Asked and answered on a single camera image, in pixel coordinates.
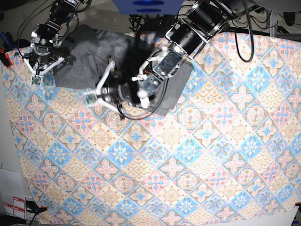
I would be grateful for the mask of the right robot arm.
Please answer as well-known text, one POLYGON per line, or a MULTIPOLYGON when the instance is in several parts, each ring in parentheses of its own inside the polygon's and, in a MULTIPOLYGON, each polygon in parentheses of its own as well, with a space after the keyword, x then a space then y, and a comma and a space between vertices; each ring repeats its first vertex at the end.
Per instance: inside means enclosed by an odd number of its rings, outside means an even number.
POLYGON ((60 57, 70 55, 61 44, 70 33, 70 23, 78 18, 78 13, 87 10, 90 0, 55 0, 44 24, 37 24, 32 31, 31 52, 25 57, 33 68, 43 70, 60 57))

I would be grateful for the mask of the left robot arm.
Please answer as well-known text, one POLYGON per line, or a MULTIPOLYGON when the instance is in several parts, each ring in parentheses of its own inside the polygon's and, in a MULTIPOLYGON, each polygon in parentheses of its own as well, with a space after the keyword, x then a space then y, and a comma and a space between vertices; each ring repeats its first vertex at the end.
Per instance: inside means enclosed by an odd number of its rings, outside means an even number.
POLYGON ((147 58, 134 77, 100 88, 97 97, 117 109, 121 109, 123 101, 148 108, 158 89, 166 86, 182 65, 182 59, 190 57, 201 43, 207 44, 231 20, 246 16, 252 34, 250 12, 256 8, 249 0, 198 0, 166 32, 169 46, 163 46, 147 58))

